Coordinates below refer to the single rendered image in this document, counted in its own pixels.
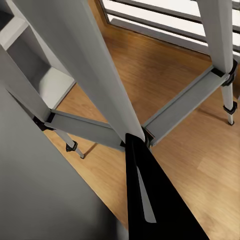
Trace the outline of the camera tripod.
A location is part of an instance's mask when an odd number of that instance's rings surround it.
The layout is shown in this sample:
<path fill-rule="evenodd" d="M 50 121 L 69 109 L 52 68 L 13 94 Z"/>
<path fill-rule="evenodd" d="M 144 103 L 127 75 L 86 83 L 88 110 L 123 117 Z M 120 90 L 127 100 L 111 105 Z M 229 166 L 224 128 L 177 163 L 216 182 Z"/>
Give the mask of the camera tripod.
<path fill-rule="evenodd" d="M 196 0 L 212 65 L 140 125 L 87 0 L 12 0 L 108 123 L 51 109 L 0 43 L 0 240 L 129 240 L 129 231 L 62 155 L 85 155 L 68 134 L 125 150 L 126 133 L 150 152 L 221 87 L 228 123 L 233 82 L 232 0 Z M 32 119 L 12 93 L 33 114 Z M 145 220 L 157 223 L 139 170 Z"/>

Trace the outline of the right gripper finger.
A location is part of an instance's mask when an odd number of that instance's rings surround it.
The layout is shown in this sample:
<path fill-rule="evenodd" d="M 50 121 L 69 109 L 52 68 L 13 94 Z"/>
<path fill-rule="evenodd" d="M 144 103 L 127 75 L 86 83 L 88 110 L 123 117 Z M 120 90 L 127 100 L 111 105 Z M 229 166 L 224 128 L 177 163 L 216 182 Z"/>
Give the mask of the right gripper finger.
<path fill-rule="evenodd" d="M 210 240 L 144 141 L 125 134 L 129 240 Z M 145 220 L 137 167 L 156 223 Z"/>

